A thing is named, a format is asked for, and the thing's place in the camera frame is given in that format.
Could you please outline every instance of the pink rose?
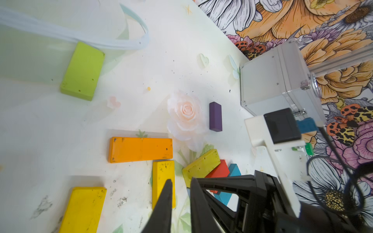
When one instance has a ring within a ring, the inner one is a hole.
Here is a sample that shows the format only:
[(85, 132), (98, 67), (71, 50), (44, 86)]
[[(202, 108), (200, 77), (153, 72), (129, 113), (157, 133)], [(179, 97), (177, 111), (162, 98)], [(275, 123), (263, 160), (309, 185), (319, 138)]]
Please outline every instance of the pink rose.
[(208, 128), (199, 99), (175, 92), (167, 101), (167, 110), (171, 116), (167, 123), (168, 131), (176, 139), (185, 141), (192, 151), (202, 150)]

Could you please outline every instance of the lime green block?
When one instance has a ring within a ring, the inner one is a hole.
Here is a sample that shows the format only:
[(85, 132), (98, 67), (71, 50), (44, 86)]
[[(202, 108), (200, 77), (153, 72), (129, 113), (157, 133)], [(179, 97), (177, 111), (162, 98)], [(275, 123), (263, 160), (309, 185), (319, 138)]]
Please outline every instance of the lime green block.
[(308, 143), (305, 144), (305, 151), (307, 152), (308, 155), (311, 155), (311, 156), (314, 155), (311, 143), (308, 142)]
[(91, 101), (104, 59), (100, 50), (78, 42), (60, 85), (61, 93)]
[(220, 164), (219, 154), (216, 149), (211, 149), (182, 169), (185, 184), (190, 188), (192, 177), (205, 178), (215, 167)]

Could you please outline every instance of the artificial rose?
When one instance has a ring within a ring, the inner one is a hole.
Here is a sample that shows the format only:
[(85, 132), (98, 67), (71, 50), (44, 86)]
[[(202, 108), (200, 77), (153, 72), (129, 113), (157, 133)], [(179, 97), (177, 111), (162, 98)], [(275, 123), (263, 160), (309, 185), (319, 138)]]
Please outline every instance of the artificial rose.
[(208, 128), (199, 99), (177, 91), (168, 99), (167, 110), (171, 116), (168, 131), (176, 139), (185, 141), (192, 151), (201, 151)]
[[(334, 142), (338, 154), (341, 155), (343, 162), (349, 166), (357, 168), (362, 163), (371, 162), (373, 160), (373, 122), (368, 122), (357, 128), (355, 141), (352, 147), (347, 147), (337, 140), (334, 140)], [(331, 158), (336, 159), (336, 155), (332, 152), (330, 147), (326, 147), (326, 153)], [(329, 163), (332, 164), (340, 174), (343, 172), (343, 168), (340, 164), (334, 162)], [(373, 179), (373, 173), (368, 174), (367, 177)], [(366, 181), (370, 187), (373, 188), (373, 183), (371, 181), (365, 178), (361, 180)]]

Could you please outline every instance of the red block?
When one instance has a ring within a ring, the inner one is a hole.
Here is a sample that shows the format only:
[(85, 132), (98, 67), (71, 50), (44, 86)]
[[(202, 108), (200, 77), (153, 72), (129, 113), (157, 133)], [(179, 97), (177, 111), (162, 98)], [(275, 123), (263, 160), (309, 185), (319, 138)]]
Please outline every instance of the red block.
[[(205, 178), (221, 178), (229, 175), (229, 169), (225, 160), (220, 160), (220, 164), (214, 168)], [(217, 193), (216, 190), (210, 190), (212, 193)]]

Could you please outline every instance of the blue block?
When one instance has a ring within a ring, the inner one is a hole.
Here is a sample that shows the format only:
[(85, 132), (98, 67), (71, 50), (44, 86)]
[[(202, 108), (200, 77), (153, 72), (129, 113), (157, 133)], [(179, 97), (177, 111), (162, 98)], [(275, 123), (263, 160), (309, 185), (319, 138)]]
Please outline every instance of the blue block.
[[(240, 176), (241, 172), (238, 169), (237, 164), (232, 163), (228, 167), (229, 169), (229, 175), (228, 176)], [(226, 192), (218, 192), (214, 193), (214, 197), (218, 199), (221, 203), (224, 205), (227, 205), (229, 200), (231, 199), (232, 194), (231, 193), (226, 193)]]
[(228, 176), (240, 176), (241, 175), (241, 172), (239, 171), (238, 166), (235, 163), (232, 163), (231, 165), (229, 165), (228, 169), (229, 169)]
[(229, 200), (231, 199), (232, 194), (228, 192), (218, 192), (214, 193), (214, 197), (218, 199), (224, 205), (228, 205)]
[(308, 133), (318, 130), (315, 121), (310, 117), (304, 120), (297, 120), (297, 125), (301, 133)]

